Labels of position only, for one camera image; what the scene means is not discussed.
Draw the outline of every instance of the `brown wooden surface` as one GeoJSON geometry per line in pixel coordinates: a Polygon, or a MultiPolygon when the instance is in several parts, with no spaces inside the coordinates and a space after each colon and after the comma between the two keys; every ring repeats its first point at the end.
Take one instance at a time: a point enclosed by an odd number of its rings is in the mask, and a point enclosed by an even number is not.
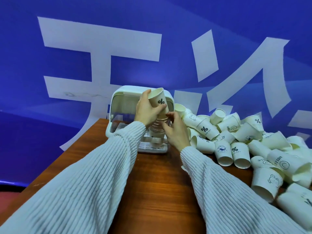
{"type": "MultiPolygon", "coordinates": [[[[106,119],[98,120],[41,173],[0,214],[0,225],[58,173],[103,144],[107,124],[106,119]]],[[[139,153],[109,233],[206,233],[191,180],[181,165],[173,148],[166,155],[139,153]]],[[[224,169],[251,185],[251,169],[224,169]]]]}

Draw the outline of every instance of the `person's left hand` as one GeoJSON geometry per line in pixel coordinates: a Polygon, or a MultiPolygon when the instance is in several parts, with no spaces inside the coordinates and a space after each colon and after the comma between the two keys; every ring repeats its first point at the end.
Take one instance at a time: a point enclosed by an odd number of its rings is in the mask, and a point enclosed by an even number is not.
{"type": "Polygon", "coordinates": [[[156,108],[152,107],[148,98],[150,92],[151,90],[143,92],[142,97],[138,101],[135,112],[135,121],[142,122],[146,128],[156,121],[158,114],[167,107],[166,104],[160,104],[156,108]]]}

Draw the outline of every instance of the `white ribbed sleeve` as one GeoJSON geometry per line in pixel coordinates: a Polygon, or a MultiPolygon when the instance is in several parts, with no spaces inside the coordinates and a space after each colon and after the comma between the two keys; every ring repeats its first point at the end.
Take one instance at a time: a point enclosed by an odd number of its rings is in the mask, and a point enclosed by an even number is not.
{"type": "Polygon", "coordinates": [[[117,131],[41,188],[0,233],[107,233],[145,130],[141,122],[132,122],[117,131]]]}
{"type": "Polygon", "coordinates": [[[208,234],[307,233],[238,178],[192,147],[181,152],[208,234]]]}

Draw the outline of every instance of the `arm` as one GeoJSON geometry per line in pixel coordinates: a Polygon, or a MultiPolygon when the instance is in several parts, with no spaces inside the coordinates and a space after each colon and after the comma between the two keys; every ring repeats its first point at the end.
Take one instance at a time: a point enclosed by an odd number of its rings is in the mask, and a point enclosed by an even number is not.
{"type": "Polygon", "coordinates": [[[185,147],[181,160],[192,179],[207,233],[306,233],[197,149],[185,147]]]}
{"type": "Polygon", "coordinates": [[[0,233],[107,233],[146,127],[132,122],[22,205],[0,233]]]}

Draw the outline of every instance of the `hand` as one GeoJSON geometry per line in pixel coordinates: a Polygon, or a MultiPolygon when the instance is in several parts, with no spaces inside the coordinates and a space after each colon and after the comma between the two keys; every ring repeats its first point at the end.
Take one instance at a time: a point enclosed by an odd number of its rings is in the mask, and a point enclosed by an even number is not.
{"type": "Polygon", "coordinates": [[[156,108],[152,107],[148,98],[150,92],[151,90],[143,92],[135,112],[135,121],[142,122],[146,128],[156,121],[158,114],[167,107],[167,104],[161,104],[156,108]]]}
{"type": "Polygon", "coordinates": [[[177,112],[169,112],[166,116],[170,118],[171,122],[173,122],[172,127],[168,126],[166,123],[162,123],[167,140],[169,144],[176,147],[176,149],[181,152],[185,147],[191,145],[186,125],[177,112]]]}

